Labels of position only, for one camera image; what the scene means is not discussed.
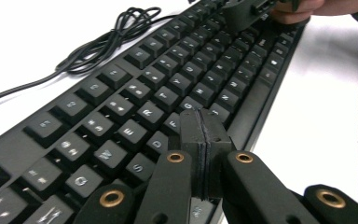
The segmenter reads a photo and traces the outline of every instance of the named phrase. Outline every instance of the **keyboard cable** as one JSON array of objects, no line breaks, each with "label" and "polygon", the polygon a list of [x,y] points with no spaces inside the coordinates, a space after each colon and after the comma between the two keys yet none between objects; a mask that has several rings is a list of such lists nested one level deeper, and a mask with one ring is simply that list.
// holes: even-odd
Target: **keyboard cable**
[{"label": "keyboard cable", "polygon": [[171,15],[153,20],[160,12],[161,8],[159,7],[148,9],[130,7],[117,17],[114,29],[72,51],[66,59],[56,66],[54,73],[37,81],[2,91],[0,98],[43,84],[63,72],[66,72],[69,76],[84,76],[111,57],[122,44],[145,34],[153,24],[176,16]]}]

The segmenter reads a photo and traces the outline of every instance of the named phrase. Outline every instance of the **black plastic part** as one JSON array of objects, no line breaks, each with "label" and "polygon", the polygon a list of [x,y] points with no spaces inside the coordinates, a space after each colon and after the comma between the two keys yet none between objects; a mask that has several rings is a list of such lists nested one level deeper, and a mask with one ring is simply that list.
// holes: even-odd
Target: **black plastic part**
[{"label": "black plastic part", "polygon": [[[108,202],[118,200],[114,196],[117,190],[122,192],[124,198],[121,203],[112,207],[102,206],[100,200],[104,197]],[[109,196],[103,196],[106,192],[113,192],[112,198]],[[88,224],[88,223],[99,223],[99,224],[127,224],[132,223],[134,218],[134,206],[136,205],[136,194],[135,191],[130,187],[124,185],[108,185],[101,187],[89,197],[82,209],[77,214],[74,224]]]},{"label": "black plastic part", "polygon": [[188,223],[190,169],[191,158],[186,152],[161,154],[134,223]]},{"label": "black plastic part", "polygon": [[223,210],[228,223],[318,223],[295,195],[251,152],[231,152],[222,173],[224,200],[242,211]]},{"label": "black plastic part", "polygon": [[227,28],[232,33],[245,30],[255,21],[269,12],[276,4],[275,0],[230,0],[223,6],[222,12]]},{"label": "black plastic part", "polygon": [[303,198],[305,206],[322,223],[358,223],[358,203],[339,189],[310,186]]}]

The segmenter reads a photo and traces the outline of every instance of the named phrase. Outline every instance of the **space bar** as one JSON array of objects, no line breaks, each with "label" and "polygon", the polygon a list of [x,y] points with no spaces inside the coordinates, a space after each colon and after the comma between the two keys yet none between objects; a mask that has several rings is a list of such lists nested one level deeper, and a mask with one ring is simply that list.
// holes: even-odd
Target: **space bar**
[{"label": "space bar", "polygon": [[242,150],[246,146],[271,89],[272,87],[264,79],[258,77],[237,112],[237,116],[232,120],[227,133],[237,150]]}]

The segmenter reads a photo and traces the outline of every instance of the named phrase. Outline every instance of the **desk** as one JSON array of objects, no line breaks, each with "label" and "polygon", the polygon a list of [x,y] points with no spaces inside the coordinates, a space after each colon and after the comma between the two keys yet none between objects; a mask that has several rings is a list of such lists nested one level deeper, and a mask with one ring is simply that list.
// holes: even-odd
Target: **desk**
[{"label": "desk", "polygon": [[[51,74],[73,49],[107,32],[132,6],[159,6],[162,16],[188,3],[0,1],[0,91]],[[2,99],[0,134],[79,80],[59,77]],[[311,20],[255,153],[289,189],[302,194],[306,186],[322,183],[358,200],[358,24],[351,17]]]}]

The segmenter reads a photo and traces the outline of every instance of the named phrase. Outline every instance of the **finger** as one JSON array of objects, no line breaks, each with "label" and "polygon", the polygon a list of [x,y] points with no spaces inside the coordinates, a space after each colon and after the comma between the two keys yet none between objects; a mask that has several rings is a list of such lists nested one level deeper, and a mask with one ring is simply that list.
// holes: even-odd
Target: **finger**
[{"label": "finger", "polygon": [[[300,4],[296,12],[313,11],[316,8],[321,7],[323,4],[324,4],[324,0],[300,0]],[[281,12],[293,12],[291,2],[289,3],[277,2],[275,9]]]},{"label": "finger", "polygon": [[282,24],[293,24],[300,21],[304,21],[312,15],[312,11],[308,12],[281,12],[278,10],[272,10],[270,16],[277,22]]}]

